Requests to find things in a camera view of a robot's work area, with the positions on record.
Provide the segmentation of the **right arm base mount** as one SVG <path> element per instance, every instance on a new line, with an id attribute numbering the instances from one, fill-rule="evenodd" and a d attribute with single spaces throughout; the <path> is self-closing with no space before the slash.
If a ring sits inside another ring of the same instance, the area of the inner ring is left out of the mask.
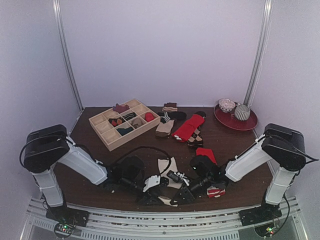
<path id="1" fill-rule="evenodd" d="M 254 232 L 262 238 L 272 237 L 280 227 L 282 212 L 278 208 L 254 207 L 239 212 L 242 226 L 254 225 Z"/>

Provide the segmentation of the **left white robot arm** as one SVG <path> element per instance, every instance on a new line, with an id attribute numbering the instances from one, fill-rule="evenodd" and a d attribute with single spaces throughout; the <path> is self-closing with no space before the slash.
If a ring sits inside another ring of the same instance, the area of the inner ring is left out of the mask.
<path id="1" fill-rule="evenodd" d="M 136 182 L 136 177 L 144 172 L 144 163 L 133 153 L 141 149 L 141 146 L 136 147 L 105 165 L 94 158 L 85 145 L 75 143 L 64 125 L 57 124 L 27 136 L 19 153 L 19 163 L 33 175 L 53 215 L 61 222 L 67 222 L 72 218 L 72 211 L 65 206 L 65 196 L 54 173 L 57 163 L 69 167 L 96 186 L 129 188 L 137 193 L 140 205 L 163 205 L 156 188 L 168 184 L 167 178 L 155 175 L 141 183 Z"/>

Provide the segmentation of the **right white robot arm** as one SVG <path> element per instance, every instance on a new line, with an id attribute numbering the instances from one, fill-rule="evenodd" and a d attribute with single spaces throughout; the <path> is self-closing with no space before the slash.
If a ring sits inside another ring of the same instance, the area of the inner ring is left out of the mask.
<path id="1" fill-rule="evenodd" d="M 316 159 L 305 152 L 304 135 L 294 129 L 269 123 L 254 143 L 224 165 L 213 163 L 208 156 L 197 155 L 190 166 L 198 177 L 180 187 L 172 205 L 192 203 L 199 192 L 209 187 L 226 189 L 229 182 L 238 182 L 248 173 L 269 161 L 278 163 L 278 169 L 265 191 L 263 205 L 256 210 L 259 220 L 268 220 L 280 204 L 295 176 Z"/>

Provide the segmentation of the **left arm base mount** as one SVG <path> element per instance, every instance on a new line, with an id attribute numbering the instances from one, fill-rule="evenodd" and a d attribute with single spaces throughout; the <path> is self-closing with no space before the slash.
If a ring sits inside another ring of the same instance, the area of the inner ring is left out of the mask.
<path id="1" fill-rule="evenodd" d="M 79 210 L 67 207 L 65 205 L 59 207 L 47 207 L 46 218 L 55 220 L 53 233 L 59 239 L 70 237 L 77 227 L 86 227 L 90 213 L 85 210 Z"/>

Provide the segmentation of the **cream and brown sock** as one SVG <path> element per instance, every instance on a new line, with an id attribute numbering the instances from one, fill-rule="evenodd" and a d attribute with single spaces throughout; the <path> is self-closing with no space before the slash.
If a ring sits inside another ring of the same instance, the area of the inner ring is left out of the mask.
<path id="1" fill-rule="evenodd" d="M 189 187 L 191 179 L 187 177 L 183 172 L 178 171 L 176 160 L 174 157 L 170 159 L 158 159 L 158 169 L 160 176 L 168 180 L 167 187 L 180 189 L 182 187 Z M 177 207 L 178 205 L 171 205 L 170 198 L 166 196 L 158 197 L 165 205 Z"/>

